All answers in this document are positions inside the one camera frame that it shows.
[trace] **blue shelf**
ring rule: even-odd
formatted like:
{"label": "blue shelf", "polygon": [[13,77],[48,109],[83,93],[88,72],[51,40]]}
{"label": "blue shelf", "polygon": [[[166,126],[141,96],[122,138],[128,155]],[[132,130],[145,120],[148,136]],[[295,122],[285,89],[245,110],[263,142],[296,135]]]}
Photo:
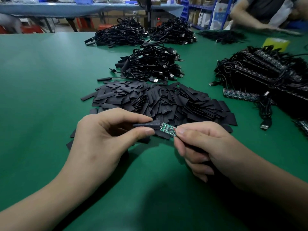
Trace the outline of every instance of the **blue shelf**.
{"label": "blue shelf", "polygon": [[194,7],[194,8],[198,8],[198,9],[213,10],[213,6],[212,6],[212,5],[209,5],[209,6],[204,6],[204,5],[189,5],[189,7]]}
{"label": "blue shelf", "polygon": [[203,27],[200,27],[200,26],[198,26],[198,25],[194,25],[194,24],[192,24],[191,22],[187,22],[187,23],[188,23],[188,24],[191,24],[193,28],[196,28],[196,29],[198,29],[198,30],[204,30]]}

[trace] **pile of usb cables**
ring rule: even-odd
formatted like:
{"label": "pile of usb cables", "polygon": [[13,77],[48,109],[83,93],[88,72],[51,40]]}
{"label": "pile of usb cables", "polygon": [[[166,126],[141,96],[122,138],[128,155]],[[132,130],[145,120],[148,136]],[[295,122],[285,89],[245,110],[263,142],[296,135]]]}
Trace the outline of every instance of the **pile of usb cables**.
{"label": "pile of usb cables", "polygon": [[191,31],[190,25],[182,18],[169,19],[160,26],[149,30],[151,40],[164,41],[170,44],[190,44],[197,42],[197,37]]}
{"label": "pile of usb cables", "polygon": [[140,23],[135,19],[118,19],[118,25],[99,30],[95,36],[87,39],[84,43],[86,45],[96,44],[97,46],[107,45],[112,48],[115,45],[141,45],[145,42],[144,37],[148,33]]}
{"label": "pile of usb cables", "polygon": [[183,77],[181,67],[175,61],[182,62],[180,55],[173,48],[166,48],[162,42],[144,43],[142,49],[134,49],[133,54],[121,57],[110,70],[120,73],[121,77],[138,81],[166,83],[168,80],[177,80]]}

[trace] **green circuit board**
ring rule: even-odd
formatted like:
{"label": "green circuit board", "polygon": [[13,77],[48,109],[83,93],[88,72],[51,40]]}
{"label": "green circuit board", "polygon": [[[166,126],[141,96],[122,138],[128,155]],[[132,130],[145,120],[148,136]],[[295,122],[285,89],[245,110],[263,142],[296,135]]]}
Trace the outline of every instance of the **green circuit board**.
{"label": "green circuit board", "polygon": [[168,125],[167,123],[164,122],[160,125],[160,131],[163,131],[172,136],[176,136],[175,129],[176,128],[174,126]]}

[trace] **green table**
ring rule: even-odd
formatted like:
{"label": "green table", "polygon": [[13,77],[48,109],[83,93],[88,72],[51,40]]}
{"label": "green table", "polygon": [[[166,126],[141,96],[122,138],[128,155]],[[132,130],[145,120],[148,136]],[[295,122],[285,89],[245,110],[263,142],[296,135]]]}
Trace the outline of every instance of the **green table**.
{"label": "green table", "polygon": [[[91,101],[79,98],[110,77],[121,56],[133,47],[88,47],[93,33],[0,35],[0,210],[49,183],[69,154],[65,144]],[[217,60],[248,45],[262,46],[266,36],[248,34],[248,42],[221,45],[199,37],[192,45],[170,45],[181,58],[179,81],[224,100],[235,113],[233,135],[247,147],[291,174],[308,181],[308,142],[289,116],[273,107],[273,125],[264,132],[253,103],[224,98],[210,87]],[[306,53],[302,38],[287,51]],[[247,230],[215,190],[196,179],[177,155],[172,141],[152,137],[129,149],[130,156],[93,197],[58,229],[66,230]]]}

